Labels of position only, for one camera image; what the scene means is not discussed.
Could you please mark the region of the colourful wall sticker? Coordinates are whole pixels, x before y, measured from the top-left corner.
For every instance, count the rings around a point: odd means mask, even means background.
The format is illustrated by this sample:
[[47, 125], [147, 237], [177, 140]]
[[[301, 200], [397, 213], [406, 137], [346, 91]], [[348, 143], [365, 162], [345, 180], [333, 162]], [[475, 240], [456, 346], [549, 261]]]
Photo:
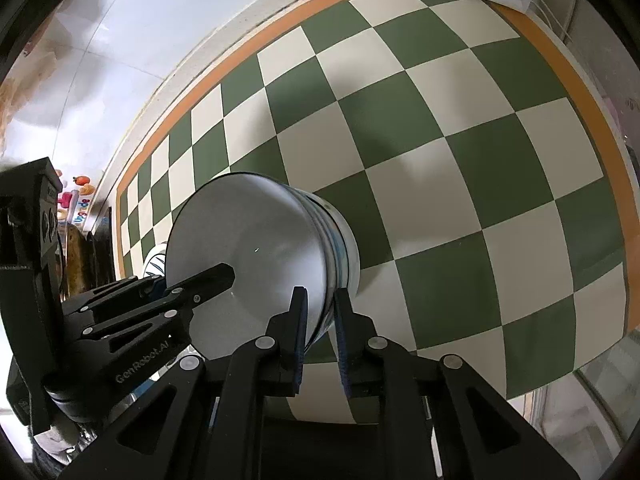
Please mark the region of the colourful wall sticker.
[[103, 203], [100, 192], [104, 183], [104, 172], [72, 176], [58, 168], [54, 171], [63, 187], [56, 199], [58, 227], [74, 226], [84, 234], [94, 232]]

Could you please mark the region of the green white checkered table mat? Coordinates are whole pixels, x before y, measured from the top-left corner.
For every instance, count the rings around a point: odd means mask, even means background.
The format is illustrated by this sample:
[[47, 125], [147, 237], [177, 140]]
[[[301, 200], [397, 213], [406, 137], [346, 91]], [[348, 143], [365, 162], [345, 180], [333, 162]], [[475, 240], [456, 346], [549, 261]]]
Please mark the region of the green white checkered table mat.
[[310, 0], [220, 58], [119, 183], [138, 274], [186, 199], [254, 171], [337, 206], [356, 308], [519, 396], [621, 340], [638, 307], [636, 182], [541, 22], [480, 0]]

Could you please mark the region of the white bowl black rim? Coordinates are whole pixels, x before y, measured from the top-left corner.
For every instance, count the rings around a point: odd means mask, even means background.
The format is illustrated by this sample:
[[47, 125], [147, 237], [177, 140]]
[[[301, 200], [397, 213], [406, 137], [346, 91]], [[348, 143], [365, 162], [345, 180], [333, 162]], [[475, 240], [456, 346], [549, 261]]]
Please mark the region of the white bowl black rim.
[[216, 264], [232, 267], [232, 286], [195, 304], [189, 334], [207, 359], [228, 356], [262, 336], [270, 318], [306, 289], [305, 344], [333, 324], [335, 289], [356, 294], [360, 257], [343, 215], [312, 193], [250, 172], [224, 174], [186, 200], [169, 234], [165, 278], [170, 286]]

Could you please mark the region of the white plate blue leaf pattern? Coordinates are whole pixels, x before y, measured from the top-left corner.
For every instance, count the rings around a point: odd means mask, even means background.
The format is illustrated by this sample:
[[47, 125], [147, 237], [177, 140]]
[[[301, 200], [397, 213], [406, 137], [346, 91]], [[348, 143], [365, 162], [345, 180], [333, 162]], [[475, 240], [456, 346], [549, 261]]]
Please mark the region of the white plate blue leaf pattern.
[[142, 276], [148, 278], [149, 276], [164, 276], [165, 271], [165, 259], [166, 259], [167, 243], [163, 242], [154, 246], [146, 255], [142, 268]]

